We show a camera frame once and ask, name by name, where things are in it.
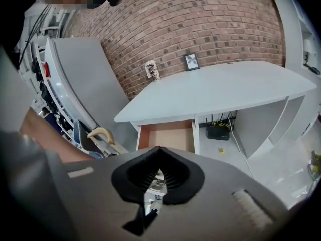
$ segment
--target white floor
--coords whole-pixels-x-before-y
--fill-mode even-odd
[[[218,148],[223,148],[225,153],[219,154]],[[229,141],[207,139],[205,128],[200,128],[200,149],[202,156],[227,162],[250,175],[232,135]],[[255,179],[291,208],[306,197],[311,187],[312,179],[307,172],[307,165],[312,150],[321,153],[319,121],[300,140],[283,138],[268,153],[252,156],[247,160]]]

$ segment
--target small framed picture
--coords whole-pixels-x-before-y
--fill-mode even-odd
[[[200,68],[199,62],[197,60],[197,56],[195,53],[192,54],[185,54],[183,55],[185,63],[186,63],[186,70],[196,70]]]

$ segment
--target wire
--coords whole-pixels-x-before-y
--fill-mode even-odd
[[[254,175],[253,175],[253,172],[252,172],[252,170],[251,170],[251,168],[250,168],[250,165],[248,164],[246,157],[242,154],[241,149],[240,149],[240,146],[239,146],[239,144],[237,143],[237,140],[236,140],[236,138],[235,138],[235,136],[234,136],[233,129],[232,129],[232,123],[231,123],[231,121],[230,121],[230,118],[229,118],[229,117],[227,117],[227,119],[228,119],[228,120],[229,120],[229,122],[230,122],[230,125],[231,125],[231,132],[232,132],[232,135],[233,135],[233,137],[234,137],[234,139],[235,139],[235,142],[236,142],[237,148],[239,149],[240,154],[242,155],[243,159],[245,160],[245,162],[246,162],[246,164],[247,164],[247,167],[249,168],[250,173],[251,173],[251,175],[252,175],[252,178],[253,178],[253,179],[255,179],[255,178],[254,178]]]
[[[23,58],[24,58],[26,49],[27,49],[27,47],[28,47],[28,44],[30,43],[31,38],[32,38],[32,37],[34,36],[34,34],[39,30],[41,24],[44,22],[44,19],[45,19],[46,15],[48,14],[50,7],[51,7],[50,5],[46,5],[46,7],[42,10],[42,12],[40,13],[40,15],[39,15],[38,18],[36,19],[35,24],[33,25],[32,29],[31,29],[31,31],[30,31],[30,33],[29,33],[28,39],[27,39],[27,41],[26,41],[26,45],[25,45],[25,47],[24,47],[24,49],[23,49],[23,51],[22,51],[22,53],[21,53],[21,58],[20,58],[20,60],[19,60],[18,67],[19,67],[19,66],[21,65],[21,63],[22,63],[22,60],[23,60]]]

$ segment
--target white desk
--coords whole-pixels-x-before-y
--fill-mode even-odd
[[[148,145],[148,142],[142,144],[141,139],[149,139],[151,145],[158,145],[158,142],[164,145],[160,141],[164,138],[167,139],[165,143],[174,146],[177,142],[187,147],[190,135],[178,130],[190,129],[194,152],[198,154],[199,116],[237,110],[235,130],[249,157],[267,140],[275,145],[282,138],[305,94],[315,88],[315,84],[302,76],[267,62],[212,65],[151,83],[115,117],[115,121],[130,121],[136,126],[139,131],[137,148]],[[173,137],[169,130],[174,130]],[[185,142],[180,141],[179,135],[185,136]]]

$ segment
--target open drawer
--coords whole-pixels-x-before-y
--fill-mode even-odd
[[[194,153],[195,123],[192,120],[142,125],[137,150],[164,146]]]

